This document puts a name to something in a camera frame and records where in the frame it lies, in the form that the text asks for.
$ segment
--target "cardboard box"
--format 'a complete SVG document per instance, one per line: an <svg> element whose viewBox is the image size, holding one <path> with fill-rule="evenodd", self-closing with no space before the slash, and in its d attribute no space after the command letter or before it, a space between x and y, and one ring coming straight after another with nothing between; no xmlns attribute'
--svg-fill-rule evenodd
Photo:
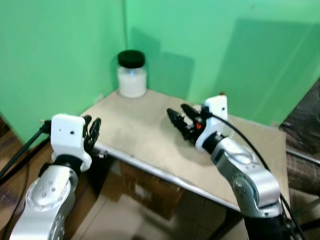
<svg viewBox="0 0 320 240"><path fill-rule="evenodd" d="M123 192L166 219L174 214L184 189L150 173L121 163Z"/></svg>

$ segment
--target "wooden table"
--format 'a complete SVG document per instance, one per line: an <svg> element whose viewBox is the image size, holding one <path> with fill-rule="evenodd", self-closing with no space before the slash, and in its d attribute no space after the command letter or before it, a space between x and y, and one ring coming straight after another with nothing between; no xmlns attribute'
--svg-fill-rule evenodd
<svg viewBox="0 0 320 240"><path fill-rule="evenodd" d="M184 141L171 124L167 108L179 110L182 103L186 101L152 90L136 99L113 92L84 114L102 120L97 147L228 209L239 211L229 183L218 172L210 156ZM230 119L264 157L288 200L285 134L235 116ZM234 138L244 144L239 137Z"/></svg>

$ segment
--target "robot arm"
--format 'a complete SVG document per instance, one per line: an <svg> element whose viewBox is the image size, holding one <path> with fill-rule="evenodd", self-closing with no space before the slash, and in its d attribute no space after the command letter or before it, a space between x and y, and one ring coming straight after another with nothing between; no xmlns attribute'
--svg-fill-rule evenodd
<svg viewBox="0 0 320 240"><path fill-rule="evenodd" d="M291 239L283 218L277 180L244 146L224 136L224 124L212 117L215 114L227 120L227 97L207 99L200 112L187 104L181 108L192 124L185 123L183 116L169 108L171 122L185 140L211 155L212 162L232 187L250 240Z"/></svg>
<svg viewBox="0 0 320 240"><path fill-rule="evenodd" d="M39 178L25 196L25 208L10 240L62 240L65 219L74 202L81 172L90 168L101 120L96 119L88 134L90 116L57 114L51 120L53 163L46 163Z"/></svg>

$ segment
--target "chair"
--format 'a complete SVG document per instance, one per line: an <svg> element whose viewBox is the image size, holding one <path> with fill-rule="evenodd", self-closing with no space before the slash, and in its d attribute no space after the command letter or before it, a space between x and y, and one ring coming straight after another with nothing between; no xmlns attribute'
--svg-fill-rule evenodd
<svg viewBox="0 0 320 240"><path fill-rule="evenodd" d="M289 187L320 197L320 79L280 125L286 132ZM315 207L320 198L296 214ZM320 227L320 218L304 223L304 231Z"/></svg>

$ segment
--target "green wall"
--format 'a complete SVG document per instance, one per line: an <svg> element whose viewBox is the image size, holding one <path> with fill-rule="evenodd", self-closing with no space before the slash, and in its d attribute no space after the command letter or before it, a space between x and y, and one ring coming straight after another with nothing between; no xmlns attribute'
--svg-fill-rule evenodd
<svg viewBox="0 0 320 240"><path fill-rule="evenodd" d="M117 88L116 55L145 52L148 87L282 122L320 76L319 0L3 0L0 111L25 141Z"/></svg>
<svg viewBox="0 0 320 240"><path fill-rule="evenodd" d="M282 122L320 76L319 0L127 0L128 46L151 89Z"/></svg>
<svg viewBox="0 0 320 240"><path fill-rule="evenodd" d="M115 89L115 56L126 48L123 6L121 0L0 2L0 111L22 140L40 119L80 114Z"/></svg>

